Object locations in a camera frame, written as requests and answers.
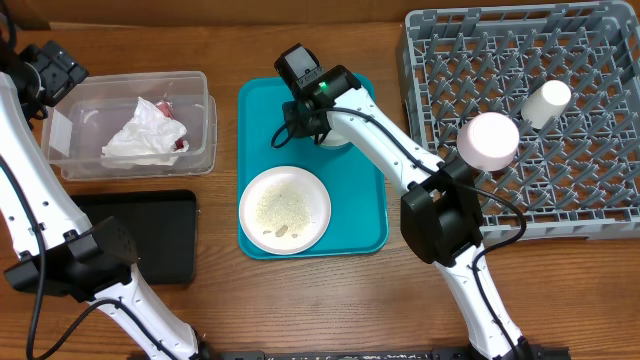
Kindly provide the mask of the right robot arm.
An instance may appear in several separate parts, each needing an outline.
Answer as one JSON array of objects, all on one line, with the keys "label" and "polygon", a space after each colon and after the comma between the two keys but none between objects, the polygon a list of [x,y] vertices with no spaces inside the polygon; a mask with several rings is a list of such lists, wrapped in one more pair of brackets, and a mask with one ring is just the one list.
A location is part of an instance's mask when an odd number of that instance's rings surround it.
[{"label": "right robot arm", "polygon": [[301,44],[274,68],[293,96],[283,105],[289,139],[322,144],[335,133],[358,148],[400,196],[401,234],[423,262],[438,268],[463,315],[473,359],[533,359],[536,352],[511,320],[489,272],[479,199],[468,165],[446,162],[415,143],[377,106],[348,69],[324,69]]}]

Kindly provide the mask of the red sauce packet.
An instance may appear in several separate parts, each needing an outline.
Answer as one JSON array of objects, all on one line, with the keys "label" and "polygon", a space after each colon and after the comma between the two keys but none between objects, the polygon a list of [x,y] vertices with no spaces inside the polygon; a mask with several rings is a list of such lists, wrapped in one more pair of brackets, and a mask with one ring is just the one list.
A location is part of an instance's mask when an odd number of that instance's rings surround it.
[{"label": "red sauce packet", "polygon": [[[168,118],[170,119],[174,119],[174,114],[173,114],[173,106],[170,102],[167,101],[159,101],[155,104],[155,106]],[[174,150],[178,151],[178,150],[182,150],[185,148],[184,145],[184,139],[183,138],[179,138],[178,140],[175,141],[174,143]]]}]

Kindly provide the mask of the white paper cup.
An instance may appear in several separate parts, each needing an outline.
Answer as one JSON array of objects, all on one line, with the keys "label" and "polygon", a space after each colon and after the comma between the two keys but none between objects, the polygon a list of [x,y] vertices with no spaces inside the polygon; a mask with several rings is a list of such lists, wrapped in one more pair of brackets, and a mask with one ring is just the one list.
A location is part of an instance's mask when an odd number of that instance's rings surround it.
[{"label": "white paper cup", "polygon": [[559,80],[549,80],[531,94],[521,109],[521,116],[534,129],[542,129],[552,118],[560,116],[572,99],[570,87]]}]

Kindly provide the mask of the pink bowl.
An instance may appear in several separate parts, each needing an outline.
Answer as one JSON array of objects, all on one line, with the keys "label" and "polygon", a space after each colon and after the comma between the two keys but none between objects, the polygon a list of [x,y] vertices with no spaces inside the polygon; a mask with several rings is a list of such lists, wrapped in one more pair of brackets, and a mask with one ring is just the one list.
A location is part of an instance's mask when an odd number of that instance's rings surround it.
[{"label": "pink bowl", "polygon": [[468,165],[492,172],[506,168],[514,160],[519,142],[518,128],[509,117],[487,112],[459,129],[456,148]]}]

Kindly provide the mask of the grey small bowl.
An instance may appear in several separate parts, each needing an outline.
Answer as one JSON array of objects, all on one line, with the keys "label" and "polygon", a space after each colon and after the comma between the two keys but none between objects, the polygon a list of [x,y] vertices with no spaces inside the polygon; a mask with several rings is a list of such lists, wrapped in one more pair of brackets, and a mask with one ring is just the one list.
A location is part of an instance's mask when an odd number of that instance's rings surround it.
[{"label": "grey small bowl", "polygon": [[337,150],[346,147],[350,142],[335,131],[330,131],[325,137],[320,138],[319,146],[329,150]]}]

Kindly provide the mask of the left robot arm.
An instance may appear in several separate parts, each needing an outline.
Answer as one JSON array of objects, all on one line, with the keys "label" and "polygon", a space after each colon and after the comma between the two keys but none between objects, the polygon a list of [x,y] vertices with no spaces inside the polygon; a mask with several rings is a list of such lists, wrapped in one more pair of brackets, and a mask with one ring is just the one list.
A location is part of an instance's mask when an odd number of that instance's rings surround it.
[{"label": "left robot arm", "polygon": [[150,359],[209,359],[211,350],[177,318],[142,277],[135,243],[108,217],[97,224],[73,202],[52,171],[30,119],[43,116],[87,76],[55,42],[16,53],[1,44],[1,214],[19,258],[4,273],[17,291],[35,295],[26,356],[33,358],[45,296],[100,310]]}]

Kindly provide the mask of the white round plate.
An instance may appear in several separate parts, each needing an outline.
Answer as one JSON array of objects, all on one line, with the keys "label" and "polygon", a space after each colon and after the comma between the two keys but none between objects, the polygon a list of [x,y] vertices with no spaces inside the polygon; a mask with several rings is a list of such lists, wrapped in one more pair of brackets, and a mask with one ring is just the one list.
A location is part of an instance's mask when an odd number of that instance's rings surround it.
[{"label": "white round plate", "polygon": [[[258,249],[277,256],[302,253],[327,231],[329,192],[311,172],[294,166],[268,169],[249,182],[238,205],[240,228]],[[287,225],[282,237],[275,232]]]}]

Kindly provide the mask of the white napkin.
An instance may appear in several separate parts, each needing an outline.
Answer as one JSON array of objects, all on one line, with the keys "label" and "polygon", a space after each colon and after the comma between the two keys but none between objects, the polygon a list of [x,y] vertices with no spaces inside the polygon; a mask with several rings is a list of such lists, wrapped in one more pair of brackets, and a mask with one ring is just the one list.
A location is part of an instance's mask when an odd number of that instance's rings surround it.
[{"label": "white napkin", "polygon": [[[186,127],[175,118],[166,117],[156,106],[138,98],[133,117],[102,148],[101,162],[107,168],[129,169],[134,166],[172,166],[190,145],[184,138]],[[175,151],[174,143],[184,139],[185,148]]]}]

